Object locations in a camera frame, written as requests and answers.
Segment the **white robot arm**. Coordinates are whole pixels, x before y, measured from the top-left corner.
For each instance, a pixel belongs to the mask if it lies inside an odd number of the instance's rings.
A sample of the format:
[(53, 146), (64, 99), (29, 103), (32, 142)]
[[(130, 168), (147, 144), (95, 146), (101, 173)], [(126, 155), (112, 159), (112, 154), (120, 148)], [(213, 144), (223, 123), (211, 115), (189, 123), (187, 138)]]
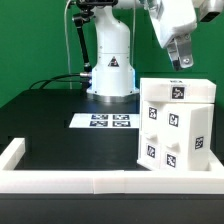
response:
[[(117, 9), (142, 7), (148, 11), (157, 40), (176, 70), (193, 65), (190, 34), (197, 23), (224, 12), (224, 0), (118, 0)], [(110, 6), (93, 9), (97, 33), (97, 64), (87, 96), (103, 102), (136, 98), (135, 70), (130, 65), (130, 30), (115, 19)]]

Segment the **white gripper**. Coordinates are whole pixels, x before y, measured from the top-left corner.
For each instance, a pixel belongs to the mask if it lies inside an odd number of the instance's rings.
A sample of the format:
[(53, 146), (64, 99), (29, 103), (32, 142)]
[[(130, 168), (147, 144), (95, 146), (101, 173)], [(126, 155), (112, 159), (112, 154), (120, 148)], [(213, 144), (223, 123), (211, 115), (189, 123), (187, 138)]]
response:
[(191, 67), (193, 56), (189, 34), (197, 27), (192, 0), (146, 0), (146, 3), (157, 40), (162, 48), (167, 47), (173, 69), (179, 71)]

